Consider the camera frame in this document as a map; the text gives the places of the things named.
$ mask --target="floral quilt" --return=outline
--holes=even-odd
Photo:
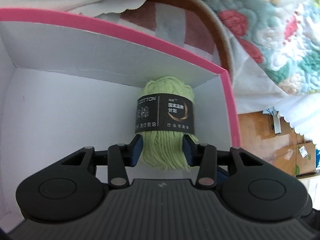
[[[318,0],[203,0],[288,94],[320,92]]]

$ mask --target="white sticker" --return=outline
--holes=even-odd
[[[308,155],[307,150],[306,150],[306,148],[304,146],[302,146],[299,149],[299,152],[301,153],[302,158],[304,158],[304,157],[306,157]]]

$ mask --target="yarn label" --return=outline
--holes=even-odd
[[[152,94],[137,101],[135,132],[177,131],[194,134],[193,104],[172,94]]]

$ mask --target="white box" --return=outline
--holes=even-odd
[[[240,146],[228,72],[183,48],[99,19],[37,9],[0,9],[0,38],[0,218],[7,214],[0,226],[18,223],[15,191],[26,177],[84,146],[129,143],[136,100],[149,80],[174,76],[194,88],[201,143]],[[131,179],[195,174],[128,169]],[[97,177],[106,182],[106,175],[100,167]]]

